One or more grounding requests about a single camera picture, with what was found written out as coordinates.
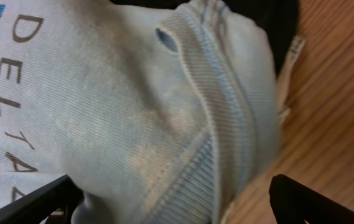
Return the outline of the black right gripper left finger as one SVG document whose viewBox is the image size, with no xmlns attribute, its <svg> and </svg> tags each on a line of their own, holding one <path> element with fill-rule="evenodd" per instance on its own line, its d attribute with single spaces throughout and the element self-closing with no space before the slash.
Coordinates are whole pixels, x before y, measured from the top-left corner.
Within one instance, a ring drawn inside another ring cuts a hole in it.
<svg viewBox="0 0 354 224">
<path fill-rule="evenodd" d="M 83 201 L 83 192 L 64 175 L 0 208 L 0 224 L 71 224 L 73 212 Z"/>
</svg>

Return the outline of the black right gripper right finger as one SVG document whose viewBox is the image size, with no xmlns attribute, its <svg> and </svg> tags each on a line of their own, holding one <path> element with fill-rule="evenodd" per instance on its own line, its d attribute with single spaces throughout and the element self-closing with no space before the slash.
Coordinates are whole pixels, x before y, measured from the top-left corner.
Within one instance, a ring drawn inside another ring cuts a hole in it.
<svg viewBox="0 0 354 224">
<path fill-rule="evenodd" d="M 269 201 L 277 224 L 354 224 L 354 211 L 283 174 L 272 178 Z"/>
</svg>

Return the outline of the light blue t-shirt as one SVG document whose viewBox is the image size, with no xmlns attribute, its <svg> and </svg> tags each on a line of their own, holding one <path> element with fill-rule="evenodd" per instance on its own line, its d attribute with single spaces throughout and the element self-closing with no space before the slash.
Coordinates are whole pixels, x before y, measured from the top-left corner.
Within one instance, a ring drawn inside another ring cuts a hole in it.
<svg viewBox="0 0 354 224">
<path fill-rule="evenodd" d="M 275 77 L 222 1 L 0 1 L 0 208 L 68 175 L 74 223 L 220 223 L 278 152 Z"/>
</svg>

